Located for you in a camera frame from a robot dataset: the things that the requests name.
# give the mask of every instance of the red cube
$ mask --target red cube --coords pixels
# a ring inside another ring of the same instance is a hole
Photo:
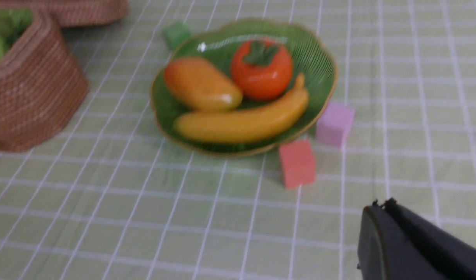
[[[316,181],[316,160],[308,140],[299,140],[279,148],[285,188],[297,188]]]

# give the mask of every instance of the fruit bowl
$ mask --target fruit bowl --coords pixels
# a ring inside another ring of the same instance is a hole
[[[305,27],[264,19],[241,19],[217,31],[206,32],[188,39],[174,51],[171,60],[185,56],[203,57],[230,76],[231,58],[243,42],[252,39],[273,40],[288,48],[294,62],[294,77],[298,73],[304,73],[305,88],[309,91],[309,104],[302,117],[283,133],[259,142],[220,144],[187,140],[174,130],[173,123],[190,109],[178,102],[169,92],[164,82],[162,69],[153,80],[151,106],[155,122],[168,140],[199,154],[226,157],[250,156],[291,142],[316,123],[334,92],[338,69],[332,55],[323,48],[318,37]],[[294,77],[288,89],[293,86]],[[264,103],[244,99],[238,109],[263,105]]]

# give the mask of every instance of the green cube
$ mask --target green cube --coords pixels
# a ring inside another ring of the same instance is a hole
[[[165,43],[172,51],[192,36],[190,29],[181,21],[176,21],[168,27],[165,27],[162,34]]]

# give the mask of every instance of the wicker basket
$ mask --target wicker basket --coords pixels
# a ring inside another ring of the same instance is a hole
[[[59,133],[89,92],[53,17],[34,21],[0,60],[0,151],[22,152]]]
[[[0,8],[39,9],[55,16],[61,27],[107,25],[126,17],[128,0],[0,0]]]

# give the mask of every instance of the tablecloth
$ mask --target tablecloth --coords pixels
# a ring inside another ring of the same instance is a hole
[[[0,153],[0,280],[357,280],[361,211],[394,197],[476,246],[476,0],[131,0],[64,30],[91,83],[67,128]],[[346,147],[313,142],[317,181],[284,190],[277,151],[220,159],[153,122],[163,28],[300,23],[356,110]]]

